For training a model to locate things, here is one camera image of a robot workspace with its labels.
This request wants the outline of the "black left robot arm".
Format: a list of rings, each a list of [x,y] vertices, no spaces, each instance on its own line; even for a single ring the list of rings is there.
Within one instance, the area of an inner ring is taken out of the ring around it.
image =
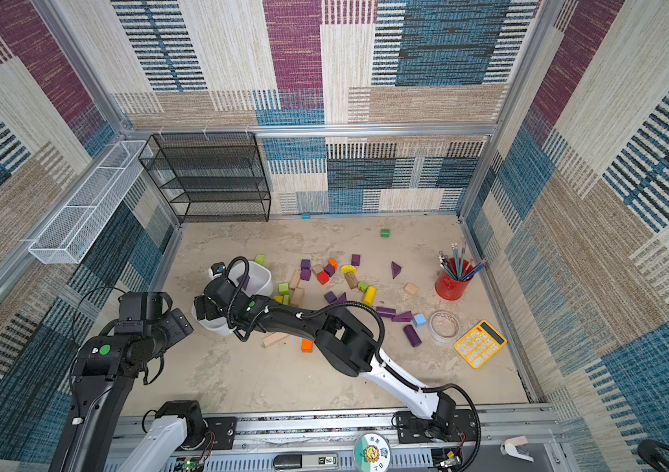
[[[71,408],[50,469],[101,471],[117,422],[141,373],[194,332],[165,292],[127,292],[118,318],[78,351],[71,374]]]

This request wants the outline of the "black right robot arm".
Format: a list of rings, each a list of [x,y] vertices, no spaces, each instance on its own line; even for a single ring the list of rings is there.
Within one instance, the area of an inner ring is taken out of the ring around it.
[[[289,334],[309,340],[340,374],[379,385],[425,422],[424,435],[434,441],[481,436],[481,421],[470,395],[459,385],[429,387],[409,375],[383,350],[385,324],[377,311],[362,302],[332,303],[319,310],[286,305],[244,290],[251,265],[234,258],[194,298],[194,315],[202,325],[218,322],[240,341],[254,332]]]

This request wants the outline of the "white plastic storage bin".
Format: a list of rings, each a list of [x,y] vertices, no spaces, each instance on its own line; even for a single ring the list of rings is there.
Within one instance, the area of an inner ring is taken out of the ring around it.
[[[262,265],[259,265],[253,261],[249,261],[249,266],[250,266],[249,269],[250,282],[246,290],[242,289],[242,293],[247,296],[273,295],[273,281],[271,280],[271,272]],[[244,273],[244,265],[242,263],[237,263],[229,271],[230,279],[233,282],[237,283],[238,279],[242,277],[243,273]],[[216,319],[213,321],[199,322],[195,316],[194,302],[191,308],[191,315],[201,326],[203,326],[206,330],[209,330],[210,332],[214,332],[219,336],[232,335],[232,330],[228,328],[225,319]]]

